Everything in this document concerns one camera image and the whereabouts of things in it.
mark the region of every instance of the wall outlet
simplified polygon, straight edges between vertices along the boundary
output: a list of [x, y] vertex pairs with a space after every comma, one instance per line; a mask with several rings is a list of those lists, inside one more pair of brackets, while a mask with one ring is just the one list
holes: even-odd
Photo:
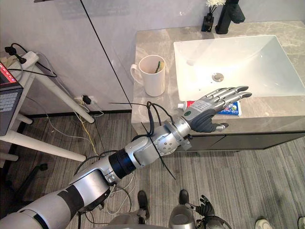
[[[97, 103], [97, 101], [96, 101], [96, 99], [94, 98], [94, 96], [89, 96], [89, 98], [91, 99], [91, 104], [92, 104], [92, 102]], [[82, 97], [81, 97], [81, 96], [75, 97], [74, 100], [79, 104], [80, 101], [82, 101]]]

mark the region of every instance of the black shoe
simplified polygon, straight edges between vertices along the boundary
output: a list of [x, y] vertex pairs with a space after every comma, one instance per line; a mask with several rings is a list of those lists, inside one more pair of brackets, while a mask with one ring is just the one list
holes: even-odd
[[148, 199], [146, 193], [143, 190], [138, 192], [138, 202], [140, 209], [145, 210], [145, 216], [146, 219], [148, 219], [149, 218]]
[[179, 204], [186, 204], [189, 201], [189, 193], [185, 189], [182, 189], [179, 193]]

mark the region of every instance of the keyboard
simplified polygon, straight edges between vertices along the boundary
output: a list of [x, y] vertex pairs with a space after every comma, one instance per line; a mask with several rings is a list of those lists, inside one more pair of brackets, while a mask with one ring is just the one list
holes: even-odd
[[0, 95], [0, 112], [11, 111], [17, 99], [18, 92]]

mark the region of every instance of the sink drain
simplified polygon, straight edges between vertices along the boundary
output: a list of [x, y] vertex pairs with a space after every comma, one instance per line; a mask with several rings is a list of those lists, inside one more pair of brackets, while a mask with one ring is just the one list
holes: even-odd
[[221, 73], [214, 73], [212, 75], [212, 79], [215, 81], [215, 82], [221, 82], [222, 80], [224, 80], [224, 75], [222, 75]]

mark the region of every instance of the vanity cabinet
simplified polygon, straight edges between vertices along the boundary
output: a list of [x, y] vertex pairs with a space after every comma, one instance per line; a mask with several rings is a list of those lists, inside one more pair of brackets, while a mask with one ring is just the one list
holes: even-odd
[[304, 132], [195, 135], [188, 151], [266, 149], [305, 136]]

